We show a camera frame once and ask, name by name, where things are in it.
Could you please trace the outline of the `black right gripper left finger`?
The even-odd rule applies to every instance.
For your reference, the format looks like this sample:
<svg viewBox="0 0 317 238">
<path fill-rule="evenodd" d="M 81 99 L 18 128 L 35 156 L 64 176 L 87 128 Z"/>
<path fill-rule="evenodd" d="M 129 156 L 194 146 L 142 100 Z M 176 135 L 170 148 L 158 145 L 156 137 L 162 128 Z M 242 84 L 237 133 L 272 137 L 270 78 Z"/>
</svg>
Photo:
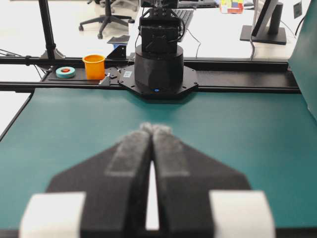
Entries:
<svg viewBox="0 0 317 238">
<path fill-rule="evenodd" d="M 21 238 L 134 238 L 145 225 L 151 136 L 138 130 L 55 175 L 28 202 Z"/>
</svg>

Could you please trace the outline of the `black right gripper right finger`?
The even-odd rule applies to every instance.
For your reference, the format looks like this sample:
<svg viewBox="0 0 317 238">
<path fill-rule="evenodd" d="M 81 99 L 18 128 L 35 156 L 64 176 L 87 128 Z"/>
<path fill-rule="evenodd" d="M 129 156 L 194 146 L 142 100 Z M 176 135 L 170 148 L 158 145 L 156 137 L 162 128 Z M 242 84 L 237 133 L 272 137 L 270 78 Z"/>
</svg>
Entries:
<svg viewBox="0 0 317 238">
<path fill-rule="evenodd" d="M 153 127 L 159 222 L 168 238 L 272 238 L 266 195 L 246 176 Z"/>
</svg>

